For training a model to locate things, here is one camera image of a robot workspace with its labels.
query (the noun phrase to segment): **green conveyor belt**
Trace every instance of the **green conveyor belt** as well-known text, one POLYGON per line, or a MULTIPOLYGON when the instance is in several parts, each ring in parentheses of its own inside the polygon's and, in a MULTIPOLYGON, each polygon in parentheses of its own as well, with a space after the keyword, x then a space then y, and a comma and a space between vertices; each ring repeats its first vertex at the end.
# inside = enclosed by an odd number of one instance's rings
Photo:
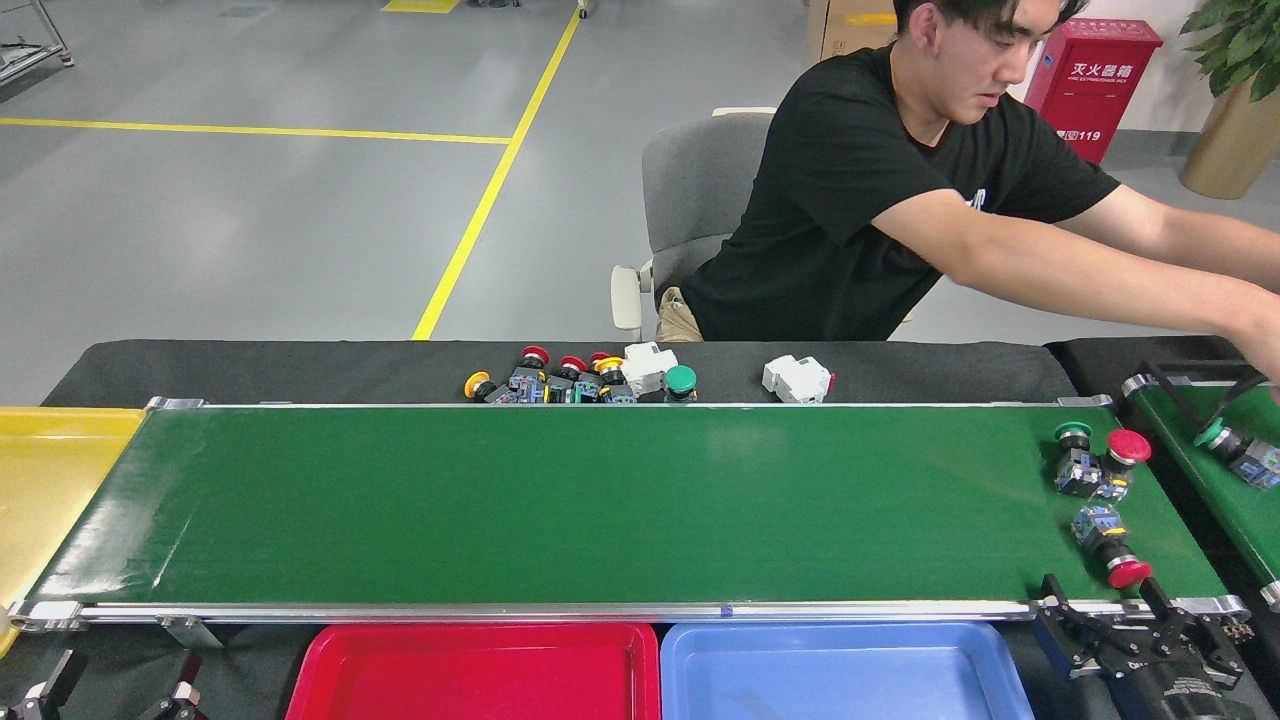
MULTIPOLYGON (((1201 418, 1207 418, 1228 388, 1219 384, 1179 386, 1178 389, 1201 418)), ((1261 584, 1276 582, 1280 578, 1280 491, 1251 487, 1207 450, 1196 447, 1188 425, 1161 387, 1144 387, 1133 400, 1261 584)), ((1226 409, 1224 421, 1247 436, 1280 443, 1280 410, 1266 387, 1245 392, 1226 409)))
MULTIPOLYGON (((1101 407, 154 411, 31 600, 637 603, 1119 598, 1068 530, 1053 428, 1101 407)), ((1175 597, 1225 589, 1139 469, 1175 597)))

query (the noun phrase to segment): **black hair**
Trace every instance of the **black hair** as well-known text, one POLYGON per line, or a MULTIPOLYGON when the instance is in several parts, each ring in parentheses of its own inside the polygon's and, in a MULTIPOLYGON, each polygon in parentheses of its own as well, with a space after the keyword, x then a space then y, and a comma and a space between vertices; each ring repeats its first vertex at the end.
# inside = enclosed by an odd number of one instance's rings
MULTIPOLYGON (((1089 0, 1060 0, 1061 10, 1057 14, 1057 27, 1075 17, 1089 0)), ((911 13, 932 3, 938 6, 938 12, 948 20, 964 20, 978 29, 998 28, 1012 23, 1014 13, 1018 10, 1018 0, 893 0, 893 12, 897 14, 897 32, 906 32, 906 23, 911 13)))

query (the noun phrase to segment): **blue tray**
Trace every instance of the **blue tray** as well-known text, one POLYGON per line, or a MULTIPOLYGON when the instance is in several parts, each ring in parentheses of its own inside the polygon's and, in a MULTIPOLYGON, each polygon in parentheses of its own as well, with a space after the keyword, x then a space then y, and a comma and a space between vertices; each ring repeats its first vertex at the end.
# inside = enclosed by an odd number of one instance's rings
POLYGON ((662 641, 664 720, 1033 720, 984 623, 680 624, 662 641))

